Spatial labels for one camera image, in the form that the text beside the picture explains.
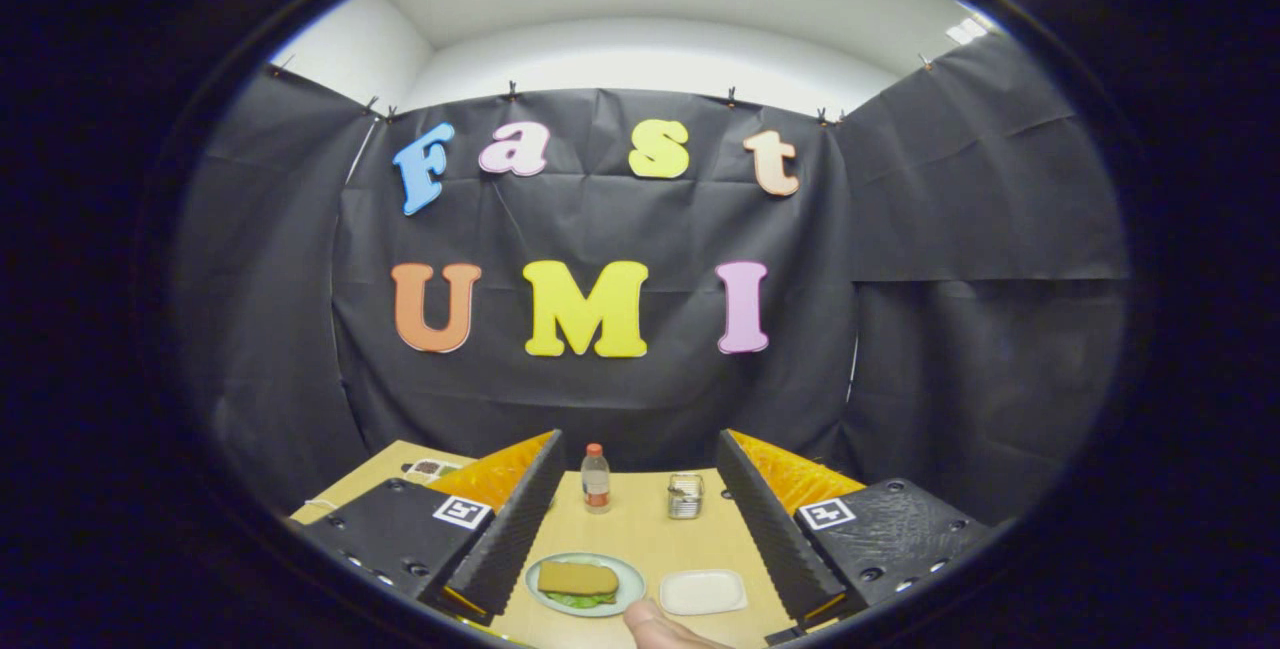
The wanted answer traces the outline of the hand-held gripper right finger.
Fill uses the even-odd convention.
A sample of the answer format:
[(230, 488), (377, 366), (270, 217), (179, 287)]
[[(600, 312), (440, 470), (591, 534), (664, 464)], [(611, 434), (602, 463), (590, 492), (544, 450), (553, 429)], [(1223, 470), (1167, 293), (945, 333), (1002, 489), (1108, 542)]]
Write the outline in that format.
[(864, 485), (744, 431), (721, 431), (716, 467), (799, 632), (932, 584), (991, 533), (906, 479)]

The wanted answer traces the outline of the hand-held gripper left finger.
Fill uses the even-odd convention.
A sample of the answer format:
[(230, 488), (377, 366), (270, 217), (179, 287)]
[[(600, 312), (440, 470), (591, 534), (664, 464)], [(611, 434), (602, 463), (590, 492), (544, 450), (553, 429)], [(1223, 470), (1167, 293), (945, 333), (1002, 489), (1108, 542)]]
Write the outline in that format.
[(564, 470), (563, 431), (543, 431), (426, 485), (385, 479), (300, 533), (380, 588), (488, 626)]

